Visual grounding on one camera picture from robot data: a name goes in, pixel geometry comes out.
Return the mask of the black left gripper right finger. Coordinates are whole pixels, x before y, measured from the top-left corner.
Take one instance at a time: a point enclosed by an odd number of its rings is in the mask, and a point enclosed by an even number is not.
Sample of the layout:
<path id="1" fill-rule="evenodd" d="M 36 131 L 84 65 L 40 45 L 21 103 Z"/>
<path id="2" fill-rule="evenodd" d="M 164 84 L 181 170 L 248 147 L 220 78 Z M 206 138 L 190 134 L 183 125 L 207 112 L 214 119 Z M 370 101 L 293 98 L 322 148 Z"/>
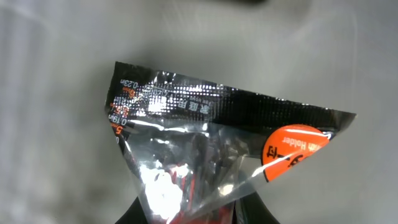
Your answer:
<path id="1" fill-rule="evenodd" d="M 280 224 L 268 210 L 257 192 L 247 195 L 234 204 L 234 224 Z"/>

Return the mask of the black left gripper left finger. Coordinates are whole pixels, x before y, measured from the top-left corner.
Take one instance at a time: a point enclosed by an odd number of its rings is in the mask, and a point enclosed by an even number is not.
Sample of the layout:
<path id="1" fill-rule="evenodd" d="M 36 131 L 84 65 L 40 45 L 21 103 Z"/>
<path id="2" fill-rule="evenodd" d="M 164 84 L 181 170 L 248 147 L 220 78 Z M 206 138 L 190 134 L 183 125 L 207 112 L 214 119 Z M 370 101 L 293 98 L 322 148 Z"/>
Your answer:
<path id="1" fill-rule="evenodd" d="M 146 224 L 146 216 L 138 197 L 115 224 Z"/>

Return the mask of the black and clear foil pouch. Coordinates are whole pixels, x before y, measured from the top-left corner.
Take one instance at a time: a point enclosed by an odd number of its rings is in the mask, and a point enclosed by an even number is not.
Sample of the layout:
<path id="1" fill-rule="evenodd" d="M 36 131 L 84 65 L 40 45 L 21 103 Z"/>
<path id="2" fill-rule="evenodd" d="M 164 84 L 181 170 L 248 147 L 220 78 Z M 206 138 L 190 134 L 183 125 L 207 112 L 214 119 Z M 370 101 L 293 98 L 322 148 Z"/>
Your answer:
<path id="1" fill-rule="evenodd" d="M 105 111 L 146 223 L 234 223 L 258 193 L 355 114 L 116 62 Z"/>

